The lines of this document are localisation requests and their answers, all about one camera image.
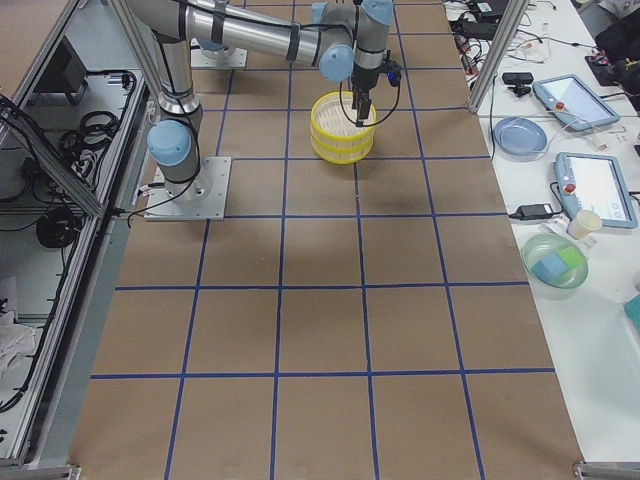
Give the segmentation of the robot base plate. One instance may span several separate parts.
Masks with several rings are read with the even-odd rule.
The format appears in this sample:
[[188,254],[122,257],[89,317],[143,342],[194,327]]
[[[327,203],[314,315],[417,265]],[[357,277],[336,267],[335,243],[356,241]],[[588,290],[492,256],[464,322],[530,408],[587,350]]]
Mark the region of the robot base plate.
[[199,175],[177,199],[173,194],[178,195],[185,186],[167,184],[157,167],[154,181],[162,186],[150,191],[150,208],[144,211],[144,217],[158,221],[223,220],[231,166],[230,157],[203,157]]
[[191,67],[193,70],[235,70],[244,69],[247,62],[247,51],[243,49],[191,50]]

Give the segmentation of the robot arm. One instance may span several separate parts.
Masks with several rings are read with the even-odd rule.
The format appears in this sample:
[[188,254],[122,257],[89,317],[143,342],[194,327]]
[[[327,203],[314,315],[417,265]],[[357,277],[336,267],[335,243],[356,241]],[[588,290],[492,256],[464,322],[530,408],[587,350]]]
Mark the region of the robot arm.
[[200,172],[198,133],[202,108],[192,79],[191,50],[225,53],[237,49],[277,56],[288,63],[316,67],[331,82],[351,85],[355,123],[365,125],[370,92],[380,76],[398,86],[401,74],[387,49],[394,16],[391,1],[351,4],[316,2],[306,24],[234,7],[226,1],[129,1],[127,9],[149,28],[155,41],[162,121],[148,136],[171,132],[180,152],[154,159],[166,180],[188,185]]

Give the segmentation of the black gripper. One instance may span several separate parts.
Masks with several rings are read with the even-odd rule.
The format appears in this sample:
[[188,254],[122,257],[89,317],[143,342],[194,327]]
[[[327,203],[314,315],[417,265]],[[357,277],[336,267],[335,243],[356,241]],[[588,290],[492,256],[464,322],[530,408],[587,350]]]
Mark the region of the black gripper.
[[354,67],[351,75],[352,107],[356,112],[355,125],[364,126],[371,109],[370,91],[378,82],[380,69]]

